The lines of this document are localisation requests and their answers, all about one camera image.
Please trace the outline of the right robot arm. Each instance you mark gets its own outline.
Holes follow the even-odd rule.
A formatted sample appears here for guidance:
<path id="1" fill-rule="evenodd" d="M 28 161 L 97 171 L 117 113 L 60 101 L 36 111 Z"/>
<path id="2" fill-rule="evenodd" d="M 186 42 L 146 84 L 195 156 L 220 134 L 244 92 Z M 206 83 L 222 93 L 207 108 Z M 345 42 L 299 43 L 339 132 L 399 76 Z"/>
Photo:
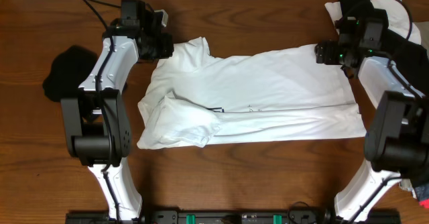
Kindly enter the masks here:
<path id="1" fill-rule="evenodd" d="M 409 179 L 416 184 L 428 181 L 428 99 L 394 70 L 407 45 L 395 50 L 342 45 L 322 41 L 315 48 L 319 64 L 342 65 L 361 70 L 370 56 L 387 58 L 387 69 L 405 88 L 404 92 L 384 91 L 369 130 L 365 135 L 365 160 L 350 183 L 334 198 L 321 223 L 391 223 L 392 215 L 374 215 L 373 206 L 395 184 Z"/>

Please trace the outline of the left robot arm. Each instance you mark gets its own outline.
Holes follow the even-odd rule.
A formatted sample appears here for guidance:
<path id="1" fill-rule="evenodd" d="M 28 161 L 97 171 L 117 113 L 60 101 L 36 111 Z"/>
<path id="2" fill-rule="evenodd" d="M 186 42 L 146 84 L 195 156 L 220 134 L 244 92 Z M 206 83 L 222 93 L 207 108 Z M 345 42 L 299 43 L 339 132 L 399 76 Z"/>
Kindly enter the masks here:
<path id="1" fill-rule="evenodd" d="M 106 33 L 95 67 L 78 86 L 78 96 L 61 100 L 69 154 L 95 176 L 106 198 L 105 214 L 71 213 L 67 223 L 143 223 L 143 199 L 129 169 L 131 126 L 122 99 L 127 77 L 141 59 L 169 58 L 168 33 L 128 36 Z"/>

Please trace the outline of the white robot print t-shirt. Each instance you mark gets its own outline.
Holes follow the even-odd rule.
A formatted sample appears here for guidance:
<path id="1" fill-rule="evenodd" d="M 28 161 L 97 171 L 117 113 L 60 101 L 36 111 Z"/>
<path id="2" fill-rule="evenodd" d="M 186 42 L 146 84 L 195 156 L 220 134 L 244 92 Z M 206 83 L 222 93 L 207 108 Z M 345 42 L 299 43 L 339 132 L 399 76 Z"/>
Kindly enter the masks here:
<path id="1" fill-rule="evenodd" d="M 138 107 L 141 149 L 365 135 L 348 79 L 313 45 L 216 58 L 205 38 L 176 44 Z"/>

